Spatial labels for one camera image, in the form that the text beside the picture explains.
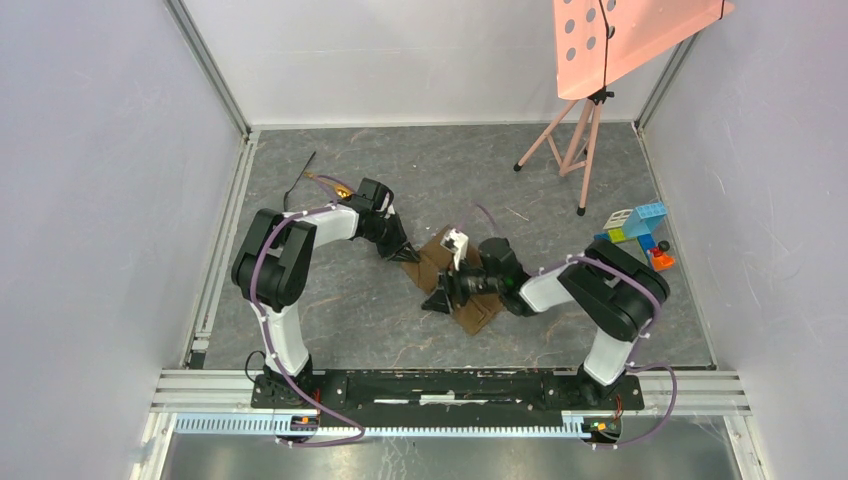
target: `speckled gray mat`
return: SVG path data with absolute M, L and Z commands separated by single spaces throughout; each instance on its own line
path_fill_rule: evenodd
M 630 125 L 603 124 L 587 213 L 578 217 L 582 172 L 560 178 L 547 145 L 520 173 L 512 170 L 543 129 L 525 124 L 263 132 L 234 250 L 258 209 L 282 209 L 283 193 L 313 150 L 318 154 L 312 171 L 346 180 L 354 188 L 362 177 L 388 185 L 414 245 L 423 245 L 442 226 L 458 222 L 476 201 L 492 212 L 528 268 L 581 251 L 613 211 L 657 199 Z M 563 150 L 572 129 L 563 125 L 557 132 Z M 310 181 L 302 180 L 289 198 L 290 209 L 317 207 L 325 198 Z M 465 230 L 472 241 L 491 236 L 482 214 L 469 218 Z M 658 230 L 657 239 L 671 240 L 666 228 L 664 224 Z M 626 249 L 637 254 L 633 247 Z M 640 362 L 709 364 L 681 270 L 663 275 L 672 296 L 652 338 L 640 349 Z M 572 302 L 528 318 L 501 313 L 469 337 L 447 315 L 421 311 L 424 298 L 399 266 L 381 261 L 366 241 L 336 242 L 316 250 L 300 299 L 303 336 L 315 367 L 576 366 L 595 335 L 594 323 Z M 227 281 L 205 368 L 241 368 L 247 354 L 261 348 L 250 307 Z

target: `perforated pink panel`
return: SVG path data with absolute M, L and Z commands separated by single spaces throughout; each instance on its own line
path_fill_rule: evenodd
M 588 97 L 604 85 L 604 19 L 598 0 L 553 0 L 560 98 Z M 721 16 L 721 0 L 601 0 L 610 28 L 607 84 Z M 724 4 L 724 14 L 733 11 Z

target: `white wall panel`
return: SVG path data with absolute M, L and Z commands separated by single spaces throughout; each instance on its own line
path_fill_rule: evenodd
M 126 478 L 240 136 L 163 2 L 3 2 L 0 478 Z
M 774 478 L 842 478 L 848 398 L 844 2 L 739 1 L 647 127 L 716 354 Z
M 565 104 L 550 0 L 186 4 L 253 125 L 544 121 Z M 616 82 L 605 118 L 634 119 L 667 58 Z

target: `black mounting plate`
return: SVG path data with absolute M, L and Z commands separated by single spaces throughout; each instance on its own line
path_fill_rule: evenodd
M 639 379 L 627 375 L 597 405 L 579 395 L 575 372 L 553 369 L 324 370 L 309 376 L 322 404 L 366 427 L 561 426 L 562 411 L 643 410 Z M 311 408 L 285 385 L 256 378 L 253 408 Z M 269 395 L 268 388 L 276 389 Z M 456 404 L 449 400 L 473 400 Z M 324 426 L 345 426 L 322 415 Z

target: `pink music stand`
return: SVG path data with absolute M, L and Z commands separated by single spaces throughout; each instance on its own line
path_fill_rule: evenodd
M 569 102 L 513 169 L 521 170 L 547 140 L 561 177 L 585 167 L 577 208 L 577 214 L 582 216 L 586 213 L 601 107 L 613 96 L 607 85 L 719 20 L 734 7 L 723 0 L 553 0 L 553 4 L 557 93 Z M 604 14 L 610 26 L 608 44 Z M 551 133 L 583 98 L 586 104 L 568 150 L 561 157 Z M 590 116 L 589 139 L 580 149 L 586 153 L 586 160 L 573 163 Z

